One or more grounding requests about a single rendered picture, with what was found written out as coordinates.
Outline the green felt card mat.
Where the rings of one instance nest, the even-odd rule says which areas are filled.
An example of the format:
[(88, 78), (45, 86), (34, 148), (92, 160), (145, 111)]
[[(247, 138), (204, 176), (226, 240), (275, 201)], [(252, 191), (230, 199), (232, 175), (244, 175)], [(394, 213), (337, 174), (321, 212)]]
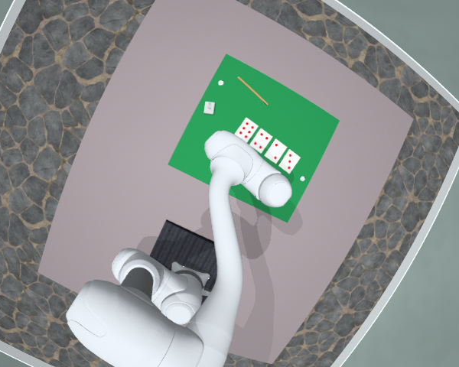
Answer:
[[(223, 81), (222, 86), (218, 84), (220, 80)], [(203, 113), (205, 102), (215, 102), (212, 115)], [(231, 186), (229, 194), (288, 223), (340, 120), (288, 87), (228, 54), (210, 81), (168, 165), (210, 185), (212, 173), (204, 143), (216, 131), (225, 130), (235, 134), (245, 118), (258, 125), (248, 144), (259, 129), (272, 136), (263, 152), (257, 152), (288, 178), (291, 184), (291, 198), (284, 206), (274, 208), (257, 200), (242, 184)], [(287, 147), (277, 164), (264, 156), (275, 139)], [(300, 157), (290, 174), (279, 167), (288, 149)], [(301, 177), (304, 177), (304, 181), (300, 180)]]

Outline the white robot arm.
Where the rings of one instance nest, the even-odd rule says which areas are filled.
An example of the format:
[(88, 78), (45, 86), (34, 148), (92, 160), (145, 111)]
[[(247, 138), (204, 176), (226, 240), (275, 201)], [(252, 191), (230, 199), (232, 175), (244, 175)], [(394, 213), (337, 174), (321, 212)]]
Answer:
[[(212, 173), (213, 290), (205, 287), (209, 272), (178, 261), (170, 271), (138, 249), (122, 249), (112, 262), (120, 285), (87, 281), (66, 313), (76, 338), (110, 365), (223, 367), (226, 361), (243, 290), (230, 188), (242, 184), (270, 207), (284, 206), (292, 191), (280, 171), (232, 132), (216, 131), (204, 146)], [(207, 299), (201, 305), (202, 295)]]

